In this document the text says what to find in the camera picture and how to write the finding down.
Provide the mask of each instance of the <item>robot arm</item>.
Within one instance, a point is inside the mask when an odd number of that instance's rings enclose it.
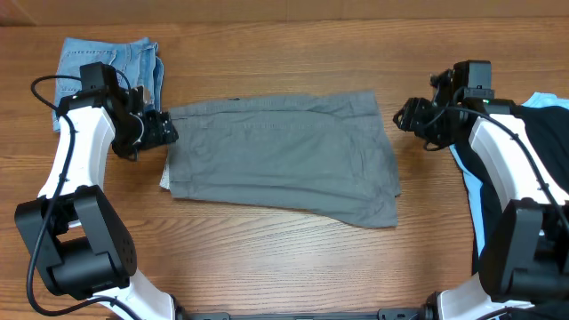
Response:
[[[139,319],[183,320],[185,312],[173,296],[160,292],[138,270],[131,235],[102,192],[109,147],[118,156],[132,159],[139,150],[176,141],[178,133],[168,113],[144,111],[143,88],[120,89],[112,67],[95,63],[80,71],[83,90],[60,103],[60,110],[67,111],[75,127],[75,144],[36,267],[53,294],[69,294],[77,300],[109,297],[99,303],[123,319],[132,317],[119,302]],[[68,123],[61,122],[48,180],[37,200],[16,209],[16,225],[30,254],[46,204],[60,181],[70,136]],[[83,227],[85,237],[59,241],[57,235],[78,226]]]
[[[530,151],[549,190],[559,204],[569,201],[569,195],[556,184],[532,147],[522,119],[512,115],[490,115],[517,134]],[[504,211],[509,201],[532,198],[538,204],[549,204],[524,153],[507,133],[484,118],[478,118],[469,137],[472,149],[485,165]]]
[[[409,99],[394,122],[424,139],[425,149],[436,146],[428,150],[467,140],[484,163],[502,209],[478,274],[431,301],[438,318],[478,319],[508,307],[568,300],[569,195],[533,149],[524,121],[515,117],[515,103],[494,98],[490,62],[457,63],[432,76],[431,85],[437,89],[433,100]]]

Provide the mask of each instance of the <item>black cable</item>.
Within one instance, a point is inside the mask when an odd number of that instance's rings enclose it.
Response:
[[[425,141],[425,144],[423,144],[423,150],[428,151],[428,152],[433,152],[433,151],[438,151],[438,150],[442,150],[446,147],[448,147],[448,145],[442,145],[442,146],[438,146],[438,147],[434,147],[434,148],[429,148],[429,141]]]
[[[453,94],[453,104],[457,105],[459,102],[459,94],[463,93],[466,87],[463,85],[462,87],[458,88]]]
[[[44,80],[49,80],[49,79],[72,79],[72,80],[78,80],[81,81],[80,77],[77,76],[61,76],[61,75],[56,75],[56,76],[40,76],[38,77],[36,80],[34,80],[34,82],[32,82],[32,85],[30,87],[30,90],[32,91],[32,93],[34,94],[34,96],[42,101],[45,105],[47,105],[47,107],[52,108],[53,110],[57,111],[57,107],[55,107],[54,104],[52,104],[50,101],[44,99],[44,97],[42,97],[41,95],[39,95],[39,93],[37,93],[36,91],[36,84],[39,84],[40,82],[44,81]]]
[[[126,82],[126,87],[128,88],[128,101],[126,101],[127,103],[127,110],[129,112],[132,112],[132,95],[131,95],[131,83],[128,81],[128,78],[126,77],[126,75],[123,73],[123,71],[116,69],[117,74],[121,75],[121,77],[124,79],[124,81]]]
[[[48,107],[57,111],[57,107],[55,107],[55,105],[53,105],[50,101],[44,99],[44,97],[39,95],[36,91],[36,84],[38,84],[44,80],[47,80],[47,79],[56,79],[56,78],[81,80],[80,78],[77,78],[75,76],[42,76],[42,77],[39,77],[36,80],[34,80],[34,82],[32,82],[30,89],[31,89],[32,93],[34,94],[34,96],[36,96],[36,98],[38,98],[40,101],[42,101]],[[47,226],[50,224],[51,219],[52,219],[53,208],[55,207],[55,204],[57,203],[57,199],[60,197],[61,190],[63,189],[63,185],[65,184],[65,181],[66,181],[66,178],[68,175],[68,171],[69,171],[69,165],[71,164],[71,157],[73,156],[73,148],[75,146],[75,135],[76,135],[75,126],[73,125],[73,122],[71,121],[71,119],[69,119],[69,117],[67,115],[62,115],[61,117],[63,119],[65,119],[65,121],[69,125],[69,136],[70,136],[69,137],[70,138],[69,139],[69,148],[68,148],[68,153],[65,156],[65,162],[63,163],[63,168],[61,169],[60,181],[58,182],[57,187],[55,188],[55,192],[53,192],[53,197],[49,201],[49,204],[47,206],[47,210],[46,210],[45,216],[44,216],[44,222],[42,223],[42,227],[40,228],[39,234],[37,236],[36,246],[34,247],[34,251],[32,252],[31,258],[29,259],[28,276],[26,277],[26,294],[28,296],[28,302],[29,302],[30,306],[32,306],[32,308],[37,313],[39,313],[40,315],[43,315],[43,316],[62,316],[62,315],[66,315],[68,313],[71,313],[73,311],[76,311],[80,308],[90,306],[90,305],[95,304],[95,303],[108,302],[111,304],[111,306],[116,305],[117,307],[121,308],[132,319],[140,320],[140,318],[136,314],[134,314],[134,312],[132,312],[124,303],[122,303],[121,301],[119,301],[117,299],[113,299],[110,297],[97,297],[97,298],[94,298],[91,300],[83,301],[83,302],[78,303],[75,306],[71,306],[69,308],[64,308],[62,310],[57,310],[57,311],[51,311],[51,310],[47,310],[47,309],[42,308],[37,303],[36,297],[34,296],[34,285],[33,285],[33,283],[34,283],[34,269],[36,268],[37,258],[39,256],[39,251],[42,247],[42,242],[44,241],[44,235],[45,235],[45,232],[47,230]]]
[[[561,209],[561,206],[559,206],[559,204],[557,203],[557,201],[555,200],[555,198],[553,197],[553,195],[551,194],[551,191],[549,190],[549,185],[545,182],[545,180],[543,179],[543,177],[541,176],[540,173],[540,169],[537,167],[537,164],[535,163],[535,161],[533,160],[532,155],[530,154],[530,151],[527,149],[527,147],[525,146],[524,142],[522,142],[519,139],[519,136],[515,133],[513,133],[507,126],[505,126],[504,124],[500,123],[499,121],[493,119],[492,117],[485,115],[481,112],[472,110],[472,109],[468,109],[468,108],[458,108],[458,107],[447,107],[444,109],[444,111],[446,110],[452,110],[452,111],[460,111],[460,112],[466,112],[472,115],[476,115],[476,116],[480,116],[482,118],[484,118],[485,120],[488,120],[489,122],[497,125],[500,129],[502,129],[504,132],[506,132],[513,141],[515,141],[517,143],[517,145],[522,149],[522,151],[524,152],[525,157],[527,158],[527,161],[529,162],[530,166],[532,167],[533,170],[533,174],[535,174],[535,178],[537,178],[537,181],[540,183],[540,188],[543,191],[543,193],[545,194],[545,196],[548,198],[548,200],[551,202],[551,204],[553,205],[553,207],[555,208],[555,211],[557,213],[557,215],[559,216],[559,219],[561,220],[561,224],[563,225],[563,227],[565,228],[565,231],[567,232],[567,235],[569,235],[569,221],[567,221],[566,216],[563,214],[563,210]]]
[[[542,314],[541,312],[533,311],[531,308],[505,307],[505,308],[501,308],[499,310],[490,312],[484,316],[480,316],[477,320],[489,320],[489,319],[492,319],[496,316],[500,316],[500,315],[504,315],[504,314],[511,314],[512,311],[523,312],[523,313],[538,316],[540,318],[548,319],[548,320],[559,320],[560,319],[560,318],[555,317],[555,316],[550,316],[550,315]]]
[[[437,113],[431,121],[427,122],[425,125],[421,125],[420,129],[424,130],[426,128],[429,128],[431,125],[435,124],[438,118],[440,118],[446,112],[445,108],[446,107],[444,107],[439,113]]]

